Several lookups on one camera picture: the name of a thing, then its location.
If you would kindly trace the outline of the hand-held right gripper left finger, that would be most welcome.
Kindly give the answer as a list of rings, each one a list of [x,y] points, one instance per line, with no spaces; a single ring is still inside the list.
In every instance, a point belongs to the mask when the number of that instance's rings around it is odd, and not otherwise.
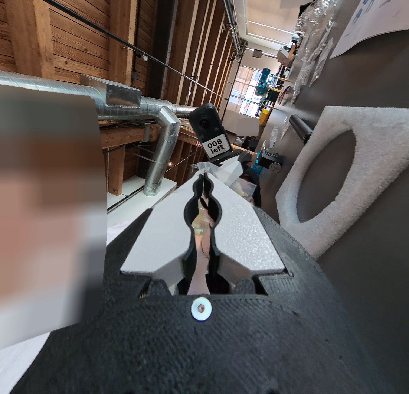
[[[194,274],[197,246],[192,227],[202,192],[203,174],[196,173],[152,208],[121,274],[163,280],[169,288],[185,279],[190,294],[205,293],[205,274]]]

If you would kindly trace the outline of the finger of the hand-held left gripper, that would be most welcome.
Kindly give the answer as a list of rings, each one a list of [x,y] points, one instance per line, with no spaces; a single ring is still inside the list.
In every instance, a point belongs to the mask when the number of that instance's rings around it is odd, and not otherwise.
[[[220,169],[220,180],[226,185],[232,185],[243,174],[243,167],[238,160],[225,160]]]

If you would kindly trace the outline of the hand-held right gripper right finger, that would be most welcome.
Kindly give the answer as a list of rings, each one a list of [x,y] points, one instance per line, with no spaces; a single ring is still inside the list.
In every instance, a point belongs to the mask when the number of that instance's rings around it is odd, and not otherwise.
[[[210,228],[207,284],[211,294],[226,294],[243,279],[285,274],[285,265],[255,207],[218,180],[204,174]]]

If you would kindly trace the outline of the small clear zip bag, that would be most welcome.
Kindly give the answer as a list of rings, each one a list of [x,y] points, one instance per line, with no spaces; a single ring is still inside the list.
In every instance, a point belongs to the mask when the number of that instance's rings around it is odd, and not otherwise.
[[[238,156],[232,157],[228,160],[238,160]],[[209,172],[211,172],[216,178],[220,180],[220,173],[221,169],[220,166],[210,166],[209,162],[204,162],[205,166],[209,167]],[[253,199],[253,194],[256,190],[256,184],[250,181],[250,178],[243,174],[232,184],[232,185],[227,185],[232,191],[237,193],[239,196],[244,198],[246,201],[251,201]],[[203,225],[201,224],[202,218],[199,217],[199,208],[203,208],[207,210],[208,207],[208,198],[206,197],[205,194],[201,196],[201,198],[198,201],[198,216],[195,218],[195,220],[192,223],[192,227],[194,229],[195,234],[200,234],[202,231],[204,231]]]

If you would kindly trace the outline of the black electric screwdriver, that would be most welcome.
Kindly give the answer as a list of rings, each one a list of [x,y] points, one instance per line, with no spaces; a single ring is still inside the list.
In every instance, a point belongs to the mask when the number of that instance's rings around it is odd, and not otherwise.
[[[291,115],[289,123],[304,145],[307,144],[313,130],[298,115]]]

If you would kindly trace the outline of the blue hobby robot arm base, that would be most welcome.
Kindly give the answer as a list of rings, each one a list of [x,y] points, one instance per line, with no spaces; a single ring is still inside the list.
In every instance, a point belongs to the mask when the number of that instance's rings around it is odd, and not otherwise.
[[[269,111],[274,107],[277,99],[284,91],[284,83],[287,80],[288,72],[288,68],[284,65],[281,65],[276,73],[270,73],[269,75],[267,75],[266,69],[263,70],[255,91],[255,95],[260,97],[255,117],[259,117],[263,110]]]

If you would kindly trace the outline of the dark desk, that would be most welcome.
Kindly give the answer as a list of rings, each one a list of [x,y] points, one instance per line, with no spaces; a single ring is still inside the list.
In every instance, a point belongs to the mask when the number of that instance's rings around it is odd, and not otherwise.
[[[305,146],[289,123],[291,115],[314,130],[326,106],[408,109],[408,30],[363,40],[330,59],[359,2],[336,0],[329,20],[304,38],[291,80],[296,81],[304,61],[333,38],[331,53],[311,87],[310,80],[302,85],[294,102],[292,88],[291,97],[273,110],[260,140],[268,146],[274,137],[272,152],[283,157],[280,172],[261,173],[263,209],[279,224],[276,194]],[[352,131],[341,134],[308,168],[297,201],[302,223],[335,200],[355,144]],[[371,381],[385,384],[386,393],[408,393],[408,167],[315,261],[337,290],[372,360]]]

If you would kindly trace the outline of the black servo motor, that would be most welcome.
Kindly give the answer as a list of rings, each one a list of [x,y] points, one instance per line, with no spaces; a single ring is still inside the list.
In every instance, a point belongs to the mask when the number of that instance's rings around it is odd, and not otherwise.
[[[271,149],[264,148],[258,156],[258,165],[271,172],[278,173],[283,165],[283,157]]]

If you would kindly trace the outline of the white panel board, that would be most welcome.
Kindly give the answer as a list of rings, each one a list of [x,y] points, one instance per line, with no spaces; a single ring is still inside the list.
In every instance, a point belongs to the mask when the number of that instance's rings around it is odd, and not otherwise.
[[[146,196],[144,194],[144,184],[145,179],[135,175],[124,181],[120,195],[116,196],[107,192],[107,212],[110,213],[134,197],[140,203],[146,202],[149,205],[155,205],[177,188],[177,182],[163,178],[159,192],[154,196]]]

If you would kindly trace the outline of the large grid window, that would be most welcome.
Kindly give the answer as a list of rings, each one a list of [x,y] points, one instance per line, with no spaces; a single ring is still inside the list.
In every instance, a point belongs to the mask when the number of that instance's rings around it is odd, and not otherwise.
[[[257,117],[261,96],[256,95],[262,71],[240,66],[233,83],[232,91],[227,104],[227,110]]]

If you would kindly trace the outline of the black ceiling pipe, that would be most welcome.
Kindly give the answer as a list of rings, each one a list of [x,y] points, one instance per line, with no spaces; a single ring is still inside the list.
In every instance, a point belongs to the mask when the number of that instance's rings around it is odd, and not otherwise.
[[[196,84],[197,86],[203,88],[204,90],[210,92],[211,94],[216,95],[217,97],[223,99],[223,96],[216,93],[215,91],[213,91],[212,89],[207,88],[206,86],[200,84],[199,82],[195,81],[192,77],[187,76],[186,74],[174,69],[173,67],[171,67],[170,65],[162,62],[161,60],[155,58],[154,56],[148,54],[146,51],[138,48],[137,46],[125,41],[124,39],[121,39],[119,36],[111,33],[110,31],[106,30],[104,27],[92,22],[91,20],[87,19],[86,17],[84,17],[83,15],[73,11],[72,9],[70,9],[69,7],[65,6],[62,3],[59,3],[56,0],[41,0],[45,3],[47,3],[48,5],[58,9],[61,12],[66,13],[67,15],[69,15],[72,18],[75,18],[76,20],[78,20],[79,22],[97,30],[98,32],[106,35],[107,37],[115,40],[116,42],[120,43],[122,46],[124,46],[126,49],[130,49],[134,52],[136,52],[139,55],[145,56],[147,59],[152,60],[153,62],[163,66],[166,69],[171,70],[172,72],[176,73],[177,75],[181,76],[184,79],[187,79],[189,82]]]

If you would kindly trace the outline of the white foam piece with hole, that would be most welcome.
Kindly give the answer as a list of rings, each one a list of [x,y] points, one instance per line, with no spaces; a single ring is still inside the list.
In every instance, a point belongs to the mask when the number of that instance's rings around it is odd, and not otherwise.
[[[355,155],[335,200],[302,223],[301,184],[313,161],[341,134],[352,131]],[[408,109],[326,106],[276,194],[280,224],[319,259],[408,167]]]

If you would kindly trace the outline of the crumpled clear cellophane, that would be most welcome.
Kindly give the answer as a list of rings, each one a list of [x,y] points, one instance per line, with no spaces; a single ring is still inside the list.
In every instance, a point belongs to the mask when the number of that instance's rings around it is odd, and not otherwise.
[[[318,30],[329,20],[336,0],[315,0],[299,16],[293,33],[305,38],[312,30]]]

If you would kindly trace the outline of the white instruction booklet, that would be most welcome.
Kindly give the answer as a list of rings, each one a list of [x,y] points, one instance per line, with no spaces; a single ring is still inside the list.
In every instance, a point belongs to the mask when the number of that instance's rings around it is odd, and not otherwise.
[[[372,37],[409,28],[409,0],[360,0],[330,59]]]

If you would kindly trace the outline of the silver ventilation duct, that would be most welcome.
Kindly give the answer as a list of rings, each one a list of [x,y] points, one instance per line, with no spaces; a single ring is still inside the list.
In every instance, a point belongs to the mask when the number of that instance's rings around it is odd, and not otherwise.
[[[80,84],[0,71],[1,85],[53,93],[90,96],[95,100],[98,120],[155,120],[161,127],[153,160],[147,172],[144,194],[155,196],[179,135],[181,120],[195,107],[172,104],[167,100],[144,97],[141,90],[115,81],[80,74]]]

